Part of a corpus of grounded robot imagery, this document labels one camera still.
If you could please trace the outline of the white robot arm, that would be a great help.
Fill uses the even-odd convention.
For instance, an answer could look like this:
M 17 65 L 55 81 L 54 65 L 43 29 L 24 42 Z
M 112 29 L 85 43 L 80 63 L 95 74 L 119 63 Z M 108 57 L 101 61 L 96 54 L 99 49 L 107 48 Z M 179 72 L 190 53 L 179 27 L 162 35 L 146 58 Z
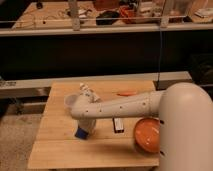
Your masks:
M 83 90 L 71 100 L 71 116 L 98 118 L 157 115 L 160 120 L 159 171 L 213 171 L 213 100 L 193 83 L 95 103 Z

